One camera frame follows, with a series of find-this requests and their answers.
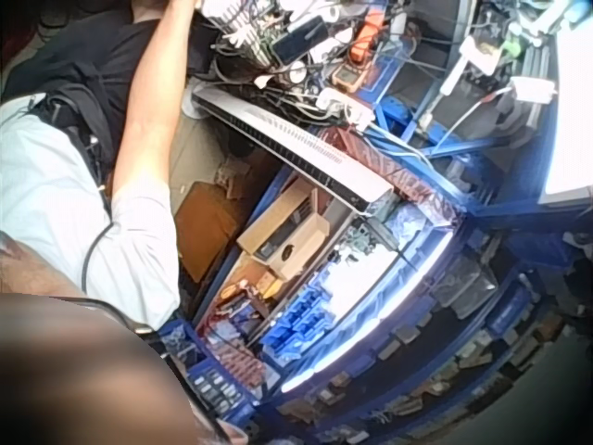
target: white power strip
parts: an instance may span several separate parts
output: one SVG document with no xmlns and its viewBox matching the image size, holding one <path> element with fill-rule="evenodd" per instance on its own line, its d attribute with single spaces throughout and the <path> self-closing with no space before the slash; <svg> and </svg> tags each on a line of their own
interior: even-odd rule
<svg viewBox="0 0 593 445">
<path fill-rule="evenodd" d="M 344 111 L 347 120 L 356 125 L 357 130 L 364 132 L 369 124 L 374 121 L 372 109 L 358 100 L 353 99 L 334 88 L 323 88 L 315 106 L 323 111 Z"/>
</svg>

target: floor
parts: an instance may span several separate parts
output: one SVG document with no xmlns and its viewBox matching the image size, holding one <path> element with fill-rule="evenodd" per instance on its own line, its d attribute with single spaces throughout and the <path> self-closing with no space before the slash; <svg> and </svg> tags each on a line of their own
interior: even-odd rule
<svg viewBox="0 0 593 445">
<path fill-rule="evenodd" d="M 19 63 L 32 57 L 43 41 L 38 35 L 2 71 L 1 88 L 4 88 L 9 72 Z M 177 126 L 170 155 L 170 203 L 174 213 L 194 182 L 213 183 L 224 154 L 208 121 L 195 121 L 183 114 Z"/>
</svg>

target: metal rack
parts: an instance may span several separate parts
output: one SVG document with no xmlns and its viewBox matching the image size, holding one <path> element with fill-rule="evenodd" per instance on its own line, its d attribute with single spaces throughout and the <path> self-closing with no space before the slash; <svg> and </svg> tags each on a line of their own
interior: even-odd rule
<svg viewBox="0 0 593 445">
<path fill-rule="evenodd" d="M 384 130 L 397 133 L 404 141 L 412 141 L 417 131 L 418 119 L 435 97 L 438 86 L 438 83 L 434 83 L 415 108 L 409 108 L 394 96 L 376 100 L 379 104 L 375 109 L 377 122 Z M 368 420 L 369 413 L 398 396 L 411 393 L 435 375 L 480 330 L 488 326 L 494 313 L 504 312 L 506 308 L 512 309 L 516 301 L 511 297 L 518 289 L 525 290 L 523 278 L 526 275 L 539 283 L 536 273 L 531 273 L 536 267 L 562 271 L 572 263 L 574 251 L 561 242 L 561 232 L 586 227 L 587 224 L 587 230 L 590 231 L 593 226 L 591 217 L 583 213 L 586 206 L 548 208 L 537 204 L 547 173 L 551 141 L 554 140 L 552 136 L 555 132 L 556 105 L 552 103 L 545 111 L 542 124 L 544 132 L 520 150 L 507 172 L 503 172 L 486 156 L 486 151 L 504 148 L 510 142 L 508 137 L 463 141 L 452 135 L 448 143 L 436 147 L 447 129 L 437 121 L 429 126 L 424 135 L 429 147 L 421 150 L 429 159 L 447 158 L 460 162 L 468 175 L 475 180 L 472 193 L 460 191 L 444 175 L 429 169 L 413 157 L 399 157 L 399 147 L 386 141 L 375 142 L 386 152 L 391 152 L 394 159 L 406 169 L 438 190 L 450 203 L 462 209 L 465 221 L 445 244 L 435 263 L 428 267 L 424 279 L 379 324 L 369 327 L 369 321 L 375 319 L 389 303 L 389 299 L 406 285 L 406 280 L 413 275 L 412 268 L 406 271 L 401 264 L 396 267 L 394 263 L 358 306 L 309 348 L 301 360 L 286 367 L 274 367 L 281 374 L 281 379 L 274 388 L 270 388 L 267 397 L 257 408 L 264 416 L 274 419 L 275 425 L 268 425 L 269 428 L 290 431 L 308 444 L 318 443 L 323 434 L 344 425 L 366 430 L 369 437 L 361 442 L 364 444 L 383 443 L 392 438 L 401 438 L 405 442 L 418 437 L 420 433 L 417 430 L 421 426 L 429 425 L 436 430 L 439 422 L 452 422 L 466 414 L 465 407 L 475 400 L 474 392 L 497 374 L 512 357 L 517 345 L 531 334 L 548 312 L 549 302 L 546 299 L 534 303 L 531 314 L 517 324 L 518 339 L 511 344 L 497 339 L 492 346 L 492 362 L 464 371 L 457 385 L 446 396 L 431 400 L 419 412 L 400 417 L 386 425 L 377 425 Z M 286 167 L 280 171 L 252 215 L 251 222 L 278 195 L 289 174 Z M 446 232 L 439 230 L 426 236 L 417 247 L 415 256 L 410 259 L 415 268 L 422 268 L 423 262 L 444 236 Z M 492 249 L 482 245 L 485 238 L 494 246 Z M 482 254 L 487 252 L 498 281 L 498 289 L 478 310 L 460 320 L 451 311 L 435 311 L 436 303 L 431 292 L 433 284 L 448 273 L 452 259 L 468 250 Z M 208 290 L 202 308 L 194 320 L 195 325 L 207 311 L 238 255 L 238 248 L 233 248 Z M 307 282 L 309 274 L 319 265 L 319 261 L 314 262 L 314 266 L 294 286 L 295 292 Z M 541 286 L 538 291 L 542 295 L 546 293 Z M 515 313 L 520 314 L 521 311 L 517 309 Z M 432 320 L 423 327 L 417 339 L 385 360 L 379 358 L 380 351 L 394 340 L 395 330 L 401 326 L 416 325 L 429 314 L 432 315 Z M 352 336 L 364 329 L 370 329 L 367 336 L 351 345 L 347 343 Z M 327 366 L 319 366 L 323 357 L 342 345 L 347 345 L 348 348 L 342 350 L 336 360 Z M 294 388 L 282 389 L 283 383 L 316 365 L 320 369 L 308 375 L 300 384 Z M 276 411 L 276 408 L 289 401 L 314 399 L 316 394 L 328 387 L 332 379 L 342 373 L 346 373 L 351 380 L 343 390 L 334 388 L 340 395 L 344 394 L 343 398 L 327 407 L 322 419 L 315 425 L 289 423 Z"/>
</svg>

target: electronic component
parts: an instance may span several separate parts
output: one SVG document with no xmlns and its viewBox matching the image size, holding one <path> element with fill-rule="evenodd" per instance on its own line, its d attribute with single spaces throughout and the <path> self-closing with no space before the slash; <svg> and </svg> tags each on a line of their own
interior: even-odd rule
<svg viewBox="0 0 593 445">
<path fill-rule="evenodd" d="M 369 8 L 364 25 L 356 37 L 355 44 L 350 48 L 350 58 L 357 63 L 362 63 L 367 58 L 372 41 L 379 33 L 385 20 L 385 5 L 373 4 Z"/>
<path fill-rule="evenodd" d="M 317 16 L 271 44 L 271 51 L 278 61 L 288 66 L 328 37 L 325 22 Z"/>
<path fill-rule="evenodd" d="M 335 88 L 323 88 L 315 106 L 319 109 L 344 110 L 347 120 L 355 124 L 359 131 L 364 131 L 374 121 L 374 112 L 365 104 L 337 91 Z"/>
<path fill-rule="evenodd" d="M 265 109 L 217 88 L 195 91 L 194 100 L 359 213 L 393 190 L 347 154 Z"/>
<path fill-rule="evenodd" d="M 332 84 L 349 93 L 355 93 L 367 78 L 370 67 L 370 61 L 362 68 L 353 67 L 348 62 L 344 62 L 332 74 Z"/>
<path fill-rule="evenodd" d="M 249 1 L 251 0 L 205 0 L 200 12 L 224 32 L 230 44 L 245 48 L 249 59 L 263 67 L 269 67 L 271 57 L 261 44 L 251 20 L 251 7 L 246 7 L 245 3 Z"/>
</svg>

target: blue storage bin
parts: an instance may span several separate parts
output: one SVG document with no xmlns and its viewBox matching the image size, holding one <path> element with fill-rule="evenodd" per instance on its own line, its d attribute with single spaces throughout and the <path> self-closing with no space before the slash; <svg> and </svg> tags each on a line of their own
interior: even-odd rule
<svg viewBox="0 0 593 445">
<path fill-rule="evenodd" d="M 530 301 L 531 295 L 524 286 L 511 286 L 486 318 L 486 329 L 490 336 L 495 340 L 502 338 L 505 332 L 517 324 Z"/>
</svg>

